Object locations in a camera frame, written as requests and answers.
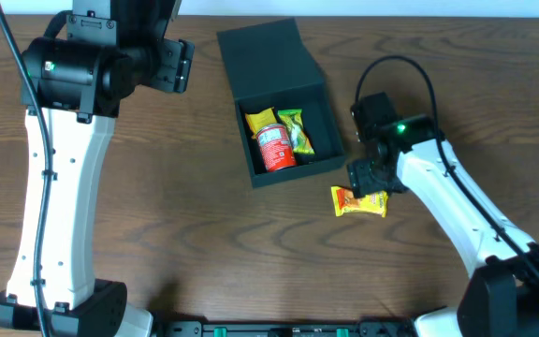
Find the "green yellow snack packet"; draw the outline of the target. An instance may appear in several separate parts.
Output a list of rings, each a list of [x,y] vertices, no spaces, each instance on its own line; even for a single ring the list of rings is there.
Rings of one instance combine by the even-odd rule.
[[[304,131],[302,109],[279,110],[278,118],[285,126],[295,154],[315,155],[310,139]]]

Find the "red cylindrical can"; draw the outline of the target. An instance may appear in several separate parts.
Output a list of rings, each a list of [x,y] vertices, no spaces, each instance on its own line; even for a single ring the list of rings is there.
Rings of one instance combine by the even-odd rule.
[[[290,138],[283,125],[264,126],[255,137],[267,172],[275,172],[297,165]]]

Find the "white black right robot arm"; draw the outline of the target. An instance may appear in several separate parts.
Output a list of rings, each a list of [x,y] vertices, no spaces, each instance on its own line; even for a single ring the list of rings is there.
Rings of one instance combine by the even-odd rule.
[[[453,243],[469,284],[455,307],[415,318],[418,336],[539,336],[539,243],[458,161],[435,120],[353,116],[368,151],[349,165],[356,197],[409,191]]]

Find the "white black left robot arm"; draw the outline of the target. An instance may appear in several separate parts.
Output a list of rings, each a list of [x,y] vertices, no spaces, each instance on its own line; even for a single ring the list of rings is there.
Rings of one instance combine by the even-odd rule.
[[[181,93],[195,47],[168,40],[180,0],[75,0],[13,56],[29,170],[21,243],[0,292],[0,328],[45,336],[152,336],[122,282],[95,277],[100,175],[121,102],[137,87]]]

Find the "yellow orange biscuit packet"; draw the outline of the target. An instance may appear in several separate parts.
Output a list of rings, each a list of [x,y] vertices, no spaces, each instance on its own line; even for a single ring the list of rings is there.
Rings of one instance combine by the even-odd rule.
[[[352,190],[340,186],[332,186],[330,192],[337,217],[351,212],[373,213],[386,217],[388,194],[385,191],[362,198],[355,198]]]

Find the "small yellow snack packet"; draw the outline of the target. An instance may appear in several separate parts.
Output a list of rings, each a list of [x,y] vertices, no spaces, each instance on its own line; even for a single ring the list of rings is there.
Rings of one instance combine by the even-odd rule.
[[[257,133],[264,127],[277,124],[273,108],[267,108],[259,113],[246,114],[245,120],[252,132],[252,138],[255,139]]]

